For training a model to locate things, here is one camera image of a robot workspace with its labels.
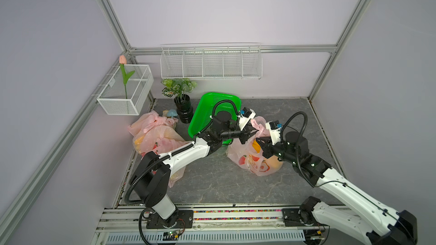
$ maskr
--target white wall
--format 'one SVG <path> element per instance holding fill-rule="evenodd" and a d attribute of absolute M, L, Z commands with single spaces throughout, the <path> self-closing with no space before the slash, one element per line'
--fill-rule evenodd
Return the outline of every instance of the white wall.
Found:
<path fill-rule="evenodd" d="M 200 98 L 207 92 L 220 92 L 239 97 L 296 97 L 308 96 L 321 69 L 328 60 L 328 52 L 264 53 L 261 79 L 198 80 L 190 97 Z M 150 65 L 154 77 L 151 92 L 162 95 L 160 56 L 137 56 L 139 63 Z"/>
<path fill-rule="evenodd" d="M 9 245 L 88 245 L 123 179 L 134 121 L 98 106 Z"/>
<path fill-rule="evenodd" d="M 0 216 L 120 52 L 95 0 L 0 0 Z M 97 109 L 10 244 L 89 244 L 132 121 Z"/>
<path fill-rule="evenodd" d="M 373 0 L 314 105 L 350 180 L 433 244 L 436 3 Z"/>
<path fill-rule="evenodd" d="M 335 44 L 357 0 L 110 0 L 134 47 Z"/>

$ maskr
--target white wire basket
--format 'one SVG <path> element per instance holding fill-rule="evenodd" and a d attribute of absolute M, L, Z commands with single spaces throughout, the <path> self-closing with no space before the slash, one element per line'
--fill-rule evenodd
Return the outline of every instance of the white wire basket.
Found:
<path fill-rule="evenodd" d="M 134 70 L 129 78 L 126 92 L 123 84 L 123 74 L 118 67 L 112 78 L 105 85 L 97 101 L 108 115 L 138 116 L 153 84 L 153 75 L 148 65 L 124 65 L 126 73 Z"/>
<path fill-rule="evenodd" d="M 260 79 L 262 54 L 258 47 L 164 50 L 162 78 Z"/>

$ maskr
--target black plant pot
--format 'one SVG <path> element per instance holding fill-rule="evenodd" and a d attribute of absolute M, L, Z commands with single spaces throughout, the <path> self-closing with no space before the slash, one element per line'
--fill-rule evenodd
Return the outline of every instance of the black plant pot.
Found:
<path fill-rule="evenodd" d="M 183 94 L 181 97 L 176 97 L 174 98 L 174 103 L 176 104 L 176 111 L 179 115 L 180 121 L 183 123 L 190 123 L 193 117 L 193 108 L 189 96 Z"/>

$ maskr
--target pink plastic bag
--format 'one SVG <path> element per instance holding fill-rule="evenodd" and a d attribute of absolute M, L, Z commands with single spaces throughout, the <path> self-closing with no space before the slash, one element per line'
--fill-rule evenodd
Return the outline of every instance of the pink plastic bag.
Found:
<path fill-rule="evenodd" d="M 174 124 L 179 120 L 177 118 L 160 117 L 156 111 L 143 114 L 139 119 L 128 126 L 127 129 L 133 136 L 137 135 L 141 130 L 143 133 L 148 132 L 153 127 L 159 125 L 167 125 L 174 128 Z"/>
<path fill-rule="evenodd" d="M 129 132 L 134 135 L 135 150 L 142 156 L 149 151 L 161 154 L 189 143 L 172 128 L 177 121 L 177 118 L 159 117 L 155 111 L 142 115 L 137 122 L 128 127 Z M 185 167 L 170 177 L 170 188 L 183 177 L 184 171 Z"/>
<path fill-rule="evenodd" d="M 263 150 L 255 142 L 256 137 L 268 137 L 270 131 L 265 128 L 266 121 L 263 117 L 255 117 L 251 120 L 252 126 L 258 131 L 245 144 L 241 144 L 239 139 L 234 139 L 233 143 L 228 146 L 226 154 L 239 167 L 248 169 L 257 176 L 266 176 L 278 171 L 283 161 L 279 161 L 276 156 L 268 159 L 263 157 Z"/>

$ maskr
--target black cable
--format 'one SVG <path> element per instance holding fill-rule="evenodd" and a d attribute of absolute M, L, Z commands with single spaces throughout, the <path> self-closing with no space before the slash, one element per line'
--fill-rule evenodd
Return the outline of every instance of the black cable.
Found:
<path fill-rule="evenodd" d="M 212 109 L 212 117 L 215 116 L 215 110 L 217 109 L 217 107 L 218 107 L 219 105 L 223 104 L 223 103 L 230 103 L 231 105 L 233 105 L 233 110 L 235 110 L 235 114 L 238 115 L 239 112 L 238 112 L 238 110 L 237 110 L 237 108 L 236 108 L 236 104 L 235 104 L 233 101 L 231 101 L 231 100 L 221 100 L 221 101 L 218 101 L 218 102 L 215 104 L 214 108 Z"/>
<path fill-rule="evenodd" d="M 147 211 L 147 209 L 145 208 L 144 210 L 142 210 L 141 215 L 139 216 L 139 220 L 138 220 L 138 228 L 139 228 L 139 235 L 141 236 L 142 241 L 144 241 L 145 244 L 147 245 L 151 245 L 144 237 L 144 233 L 142 232 L 142 218 L 144 216 L 145 211 Z"/>
<path fill-rule="evenodd" d="M 300 140 L 301 140 L 301 138 L 302 138 L 302 134 L 304 133 L 304 130 L 306 129 L 306 126 L 307 126 L 307 114 L 306 114 L 305 112 L 303 112 L 303 111 L 296 112 L 295 114 L 293 114 L 293 115 L 292 115 L 292 116 L 291 116 L 291 117 L 286 121 L 284 127 L 280 130 L 280 140 L 281 140 L 282 142 L 285 142 L 285 139 L 283 138 L 284 131 L 285 131 L 286 127 L 288 127 L 288 124 L 292 121 L 292 119 L 294 119 L 294 118 L 295 118 L 296 116 L 298 116 L 298 115 L 302 115 L 303 118 L 304 118 L 304 121 L 303 121 L 303 124 L 302 124 L 301 130 L 300 130 L 300 133 L 299 133 L 299 135 L 298 135 L 298 137 L 297 137 L 297 141 L 295 142 L 295 145 L 294 145 L 295 160 L 297 161 L 297 167 L 298 167 L 298 170 L 299 170 L 300 173 L 301 173 L 301 176 L 306 180 L 306 182 L 308 182 L 308 183 L 310 184 L 311 187 L 313 187 L 313 184 L 309 181 L 309 179 L 307 178 L 307 176 L 306 176 L 306 175 L 303 173 L 303 171 L 302 171 L 301 163 L 300 163 L 300 153 L 299 153 L 299 151 L 298 151 L 298 145 L 300 144 Z"/>
<path fill-rule="evenodd" d="M 214 107 L 212 108 L 212 114 L 211 114 L 211 117 L 212 117 L 212 118 L 215 116 L 215 111 L 216 111 L 216 109 L 218 108 L 218 106 L 221 105 L 221 104 L 223 104 L 223 103 L 230 103 L 230 104 L 233 106 L 233 110 L 235 110 L 236 117 L 238 116 L 239 112 L 238 112 L 238 110 L 237 110 L 237 108 L 236 108 L 236 104 L 235 104 L 233 101 L 231 101 L 231 100 L 221 100 L 221 101 L 218 101 L 218 102 L 214 105 Z M 207 128 L 210 127 L 211 124 L 212 124 L 212 119 L 209 121 L 209 123 L 208 123 L 208 124 L 207 124 L 203 129 L 201 129 L 201 131 L 199 131 L 198 133 L 194 134 L 194 136 L 193 136 L 193 140 L 194 140 L 194 142 L 195 142 L 195 139 L 197 138 L 197 135 L 200 134 L 200 133 L 202 133 L 202 132 L 204 132 Z M 237 120 L 236 120 L 235 130 L 236 130 L 236 128 L 238 127 L 238 125 L 239 125 L 239 117 L 237 117 Z"/>
<path fill-rule="evenodd" d="M 410 232 L 407 230 L 407 228 L 401 223 L 401 221 L 399 221 L 397 218 L 395 218 L 394 216 L 392 216 L 389 212 L 388 212 L 388 210 L 387 209 L 383 209 L 383 208 L 381 208 L 381 207 L 379 207 L 378 205 L 376 205 L 375 203 L 373 203 L 373 201 L 371 201 L 370 199 L 368 199 L 367 197 L 365 197 L 364 195 L 362 195 L 360 192 L 358 192 L 357 190 L 355 190 L 354 188 L 352 188 L 351 186 L 349 186 L 347 183 L 345 183 L 345 182 L 340 182 L 340 181 L 328 181 L 328 182 L 325 182 L 325 183 L 323 183 L 323 184 L 320 184 L 320 185 L 317 185 L 317 186 L 314 186 L 315 188 L 319 188 L 319 187 L 321 187 L 321 186 L 323 186 L 323 185 L 325 185 L 325 184 L 328 184 L 328 183 L 340 183 L 341 185 L 343 185 L 343 186 L 345 186 L 345 187 L 347 187 L 347 188 L 350 188 L 352 191 L 354 191 L 354 192 L 356 192 L 357 194 L 359 194 L 362 198 L 364 198 L 364 199 L 366 199 L 368 202 L 370 202 L 370 203 L 372 203 L 375 207 L 377 207 L 379 210 L 382 210 L 384 213 L 386 213 L 386 214 L 388 214 L 391 218 L 393 218 L 394 220 L 396 220 L 403 228 L 404 228 L 404 230 L 406 230 L 406 232 L 407 232 L 407 235 L 410 237 L 410 240 L 411 240 L 411 242 L 413 243 L 413 244 L 415 244 L 415 241 L 413 240 L 413 236 L 410 234 Z"/>
<path fill-rule="evenodd" d="M 299 130 L 297 130 L 297 129 L 294 128 L 294 127 L 291 127 L 291 126 L 286 126 L 286 127 L 291 128 L 292 130 L 294 130 L 294 131 L 296 131 L 296 132 L 300 132 Z"/>
<path fill-rule="evenodd" d="M 163 161 L 167 160 L 168 158 L 170 158 L 169 155 L 164 156 L 164 157 L 160 158 L 159 160 L 153 162 L 138 177 L 135 178 L 135 180 L 132 182 L 132 184 L 128 188 L 126 194 L 124 195 L 124 202 L 125 202 L 126 205 L 130 205 L 130 204 L 142 204 L 143 203 L 141 200 L 131 201 L 130 200 L 130 194 L 133 192 L 135 186 L 138 184 L 139 180 L 141 180 L 145 176 L 145 174 L 147 174 L 153 167 L 157 166 L 158 164 L 162 163 Z"/>
<path fill-rule="evenodd" d="M 330 226 L 328 226 L 328 232 L 327 232 L 327 236 L 326 236 L 326 239 L 324 239 L 324 242 L 323 243 L 321 243 L 320 242 L 320 245 L 324 245 L 326 242 L 327 242 L 327 238 L 328 238 L 328 235 L 330 234 Z"/>

